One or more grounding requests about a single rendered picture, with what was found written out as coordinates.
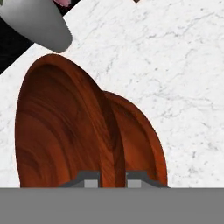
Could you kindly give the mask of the pink flower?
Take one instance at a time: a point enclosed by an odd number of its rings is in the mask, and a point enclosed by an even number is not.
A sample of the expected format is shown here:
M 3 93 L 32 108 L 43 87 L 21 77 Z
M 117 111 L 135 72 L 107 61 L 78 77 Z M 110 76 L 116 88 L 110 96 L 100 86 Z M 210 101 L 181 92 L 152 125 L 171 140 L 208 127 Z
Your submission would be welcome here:
M 53 1 L 63 7 L 68 7 L 71 4 L 71 0 L 53 0 Z

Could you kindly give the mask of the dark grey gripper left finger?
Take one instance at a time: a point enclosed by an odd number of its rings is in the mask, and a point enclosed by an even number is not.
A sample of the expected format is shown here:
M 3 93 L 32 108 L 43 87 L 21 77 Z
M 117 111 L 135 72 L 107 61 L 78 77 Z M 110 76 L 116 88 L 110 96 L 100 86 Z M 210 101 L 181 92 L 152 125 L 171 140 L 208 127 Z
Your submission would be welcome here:
M 79 171 L 76 178 L 61 185 L 61 187 L 98 188 L 100 173 L 98 171 Z

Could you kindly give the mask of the small brown wooden bowl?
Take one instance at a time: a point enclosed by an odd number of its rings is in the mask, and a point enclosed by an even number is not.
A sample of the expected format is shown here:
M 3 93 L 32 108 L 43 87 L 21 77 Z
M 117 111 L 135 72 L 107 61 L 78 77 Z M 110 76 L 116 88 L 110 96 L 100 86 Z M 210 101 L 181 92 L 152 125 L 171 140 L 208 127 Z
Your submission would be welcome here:
M 168 186 L 165 154 L 148 118 L 126 98 L 108 91 L 104 94 L 122 135 L 126 172 L 144 171 L 151 179 Z

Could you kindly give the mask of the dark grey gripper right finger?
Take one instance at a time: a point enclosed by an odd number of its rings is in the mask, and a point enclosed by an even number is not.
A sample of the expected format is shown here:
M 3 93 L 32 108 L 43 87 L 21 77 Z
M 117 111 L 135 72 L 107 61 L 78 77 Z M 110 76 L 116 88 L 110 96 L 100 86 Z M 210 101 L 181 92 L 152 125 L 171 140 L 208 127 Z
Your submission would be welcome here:
M 146 171 L 127 171 L 126 186 L 128 188 L 167 188 L 167 185 L 150 178 Z

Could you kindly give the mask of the large brown wooden bowl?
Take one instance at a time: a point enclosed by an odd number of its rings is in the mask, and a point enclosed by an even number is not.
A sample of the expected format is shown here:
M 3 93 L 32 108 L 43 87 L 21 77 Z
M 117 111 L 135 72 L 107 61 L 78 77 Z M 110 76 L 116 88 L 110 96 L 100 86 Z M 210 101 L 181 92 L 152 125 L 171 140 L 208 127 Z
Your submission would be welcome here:
M 113 110 L 94 80 L 57 54 L 37 59 L 20 89 L 15 119 L 22 187 L 57 187 L 82 171 L 101 187 L 123 184 L 123 151 Z

